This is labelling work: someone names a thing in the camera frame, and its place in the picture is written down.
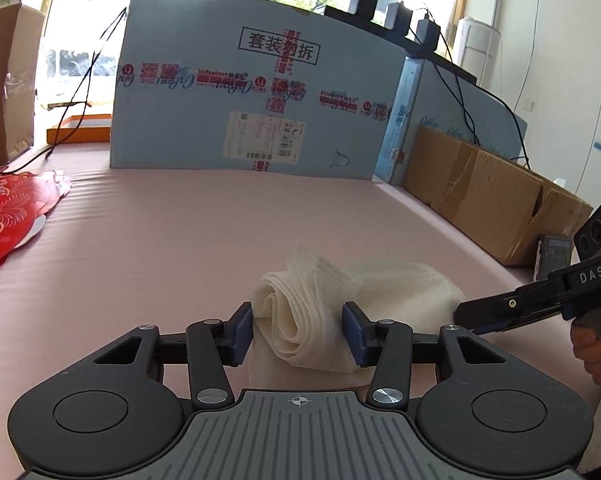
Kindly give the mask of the person's right hand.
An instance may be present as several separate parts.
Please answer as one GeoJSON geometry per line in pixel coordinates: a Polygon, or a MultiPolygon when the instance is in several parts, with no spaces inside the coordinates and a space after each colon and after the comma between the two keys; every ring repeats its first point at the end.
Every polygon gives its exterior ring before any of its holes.
{"type": "Polygon", "coordinates": [[[570,331],[573,355],[581,360],[585,371],[601,386],[601,338],[583,323],[573,321],[570,331]]]}

